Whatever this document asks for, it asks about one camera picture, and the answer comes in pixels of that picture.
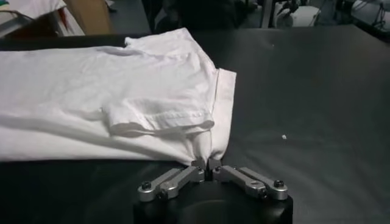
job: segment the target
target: wrinkled fabric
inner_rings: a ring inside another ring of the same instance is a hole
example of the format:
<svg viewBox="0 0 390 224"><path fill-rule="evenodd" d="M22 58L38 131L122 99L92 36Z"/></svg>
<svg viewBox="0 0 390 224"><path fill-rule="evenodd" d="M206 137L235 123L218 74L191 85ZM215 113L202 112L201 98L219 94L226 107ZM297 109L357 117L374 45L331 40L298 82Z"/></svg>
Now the wrinkled fabric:
<svg viewBox="0 0 390 224"><path fill-rule="evenodd" d="M156 37L139 47L0 52L0 160L220 158L235 73L216 69L184 29ZM159 51L156 43L170 45L164 37L183 44Z"/></svg>

